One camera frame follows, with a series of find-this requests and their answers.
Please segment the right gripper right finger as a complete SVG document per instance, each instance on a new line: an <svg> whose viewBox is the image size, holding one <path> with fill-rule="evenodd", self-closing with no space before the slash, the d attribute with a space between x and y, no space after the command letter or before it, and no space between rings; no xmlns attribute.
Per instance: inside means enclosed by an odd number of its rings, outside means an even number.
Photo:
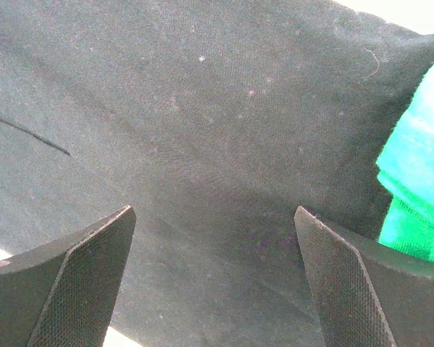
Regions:
<svg viewBox="0 0 434 347"><path fill-rule="evenodd" d="M434 263L303 207L294 223L327 346L434 346Z"/></svg>

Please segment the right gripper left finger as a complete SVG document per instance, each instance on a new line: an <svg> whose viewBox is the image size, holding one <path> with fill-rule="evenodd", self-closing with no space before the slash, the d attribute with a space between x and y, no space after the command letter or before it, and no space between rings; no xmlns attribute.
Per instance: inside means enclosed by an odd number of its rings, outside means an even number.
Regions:
<svg viewBox="0 0 434 347"><path fill-rule="evenodd" d="M0 260L0 346L102 346L135 223L125 206Z"/></svg>

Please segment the green folded t shirt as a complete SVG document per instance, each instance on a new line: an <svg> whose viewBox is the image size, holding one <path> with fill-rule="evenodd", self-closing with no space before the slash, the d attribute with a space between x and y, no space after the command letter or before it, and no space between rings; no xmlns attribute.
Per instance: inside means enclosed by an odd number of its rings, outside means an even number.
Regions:
<svg viewBox="0 0 434 347"><path fill-rule="evenodd" d="M434 262L434 64L376 160L392 200L378 241Z"/></svg>

